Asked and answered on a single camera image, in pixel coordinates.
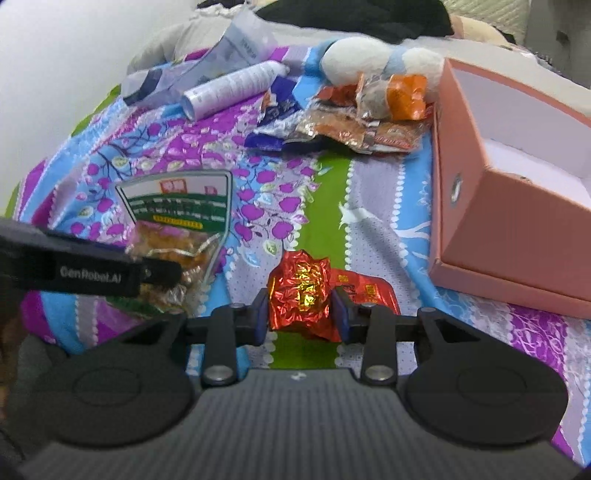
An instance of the colorful bedsheet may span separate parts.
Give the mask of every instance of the colorful bedsheet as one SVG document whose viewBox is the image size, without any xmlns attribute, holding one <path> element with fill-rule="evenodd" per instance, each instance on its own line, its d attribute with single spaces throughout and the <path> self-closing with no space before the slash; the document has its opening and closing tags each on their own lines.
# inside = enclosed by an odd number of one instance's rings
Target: colorful bedsheet
<svg viewBox="0 0 591 480">
<path fill-rule="evenodd" d="M 295 95 L 302 102 L 323 84 L 319 60 L 325 48 L 284 47 L 274 54 L 298 77 Z M 191 124 L 177 105 L 142 111 L 118 99 L 27 176 L 14 217 L 125 245 L 130 226 L 116 202 L 117 181 L 228 168 L 239 202 L 215 278 L 203 287 L 203 307 L 196 314 L 230 301 L 249 303 L 284 248 L 328 256 L 336 268 L 389 281 L 403 314 L 414 314 L 421 305 L 437 307 L 549 364 L 569 389 L 569 406 L 554 442 L 576 461 L 589 463 L 589 322 L 437 288 L 429 280 L 431 137 L 426 135 L 423 149 L 403 162 L 333 153 L 267 157 L 242 146 L 256 122 L 258 100 Z M 100 297 L 32 292 L 23 310 L 30 331 L 72 353 L 137 323 Z M 416 366 L 412 345 L 400 344 L 398 350 L 401 373 L 411 372 Z M 201 353 L 200 346 L 193 348 L 189 373 L 198 373 Z M 252 365 L 358 372 L 363 348 L 269 333 L 264 346 L 239 353 L 243 370 Z"/>
</svg>

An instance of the white cylindrical bottle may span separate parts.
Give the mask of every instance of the white cylindrical bottle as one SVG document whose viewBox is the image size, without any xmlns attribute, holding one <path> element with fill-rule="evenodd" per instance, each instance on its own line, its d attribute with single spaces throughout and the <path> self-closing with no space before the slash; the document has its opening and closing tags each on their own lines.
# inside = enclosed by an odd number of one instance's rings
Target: white cylindrical bottle
<svg viewBox="0 0 591 480">
<path fill-rule="evenodd" d="M 180 103 L 188 119 L 196 122 L 263 93 L 278 75 L 288 72 L 282 63 L 267 60 L 187 90 Z"/>
</svg>

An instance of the open cardboard box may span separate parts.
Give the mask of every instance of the open cardboard box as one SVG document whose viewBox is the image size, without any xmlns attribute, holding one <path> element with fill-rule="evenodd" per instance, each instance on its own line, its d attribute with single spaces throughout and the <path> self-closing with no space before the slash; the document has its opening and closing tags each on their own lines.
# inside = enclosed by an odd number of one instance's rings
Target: open cardboard box
<svg viewBox="0 0 591 480">
<path fill-rule="evenodd" d="M 434 131 L 435 285 L 591 318 L 591 121 L 446 60 Z"/>
</svg>

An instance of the red foil candy wrapper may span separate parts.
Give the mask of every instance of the red foil candy wrapper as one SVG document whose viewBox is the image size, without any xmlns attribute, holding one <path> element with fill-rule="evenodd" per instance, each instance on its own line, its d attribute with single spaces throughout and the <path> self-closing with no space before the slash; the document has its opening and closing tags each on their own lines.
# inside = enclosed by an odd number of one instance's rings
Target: red foil candy wrapper
<svg viewBox="0 0 591 480">
<path fill-rule="evenodd" d="M 400 315 L 400 307 L 392 285 L 381 278 L 333 268 L 330 271 L 330 287 L 343 287 L 354 303 L 371 302 L 385 305 L 396 315 Z"/>
<path fill-rule="evenodd" d="M 270 273 L 267 288 L 272 330 L 308 333 L 340 342 L 329 316 L 328 258 L 315 260 L 303 250 L 285 252 Z"/>
</svg>

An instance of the green snack package label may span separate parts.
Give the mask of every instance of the green snack package label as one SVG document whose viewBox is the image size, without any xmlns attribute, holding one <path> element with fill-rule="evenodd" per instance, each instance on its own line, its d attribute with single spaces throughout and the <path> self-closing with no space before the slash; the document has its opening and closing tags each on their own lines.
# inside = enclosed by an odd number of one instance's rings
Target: green snack package label
<svg viewBox="0 0 591 480">
<path fill-rule="evenodd" d="M 147 221 L 199 232 L 230 230 L 232 174 L 199 170 L 149 175 L 115 187 L 133 221 Z"/>
</svg>

